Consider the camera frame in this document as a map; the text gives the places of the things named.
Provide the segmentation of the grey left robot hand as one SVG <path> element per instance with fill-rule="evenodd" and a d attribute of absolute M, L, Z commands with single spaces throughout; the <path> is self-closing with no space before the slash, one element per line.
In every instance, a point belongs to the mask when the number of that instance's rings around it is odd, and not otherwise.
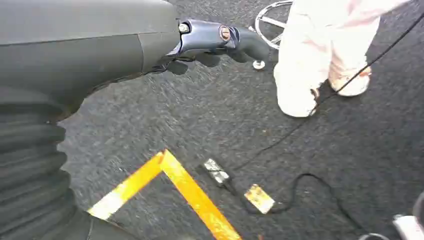
<path fill-rule="evenodd" d="M 109 84 L 220 55 L 263 61 L 269 47 L 246 28 L 180 19 L 165 0 L 3 0 L 0 116 L 59 121 Z"/>

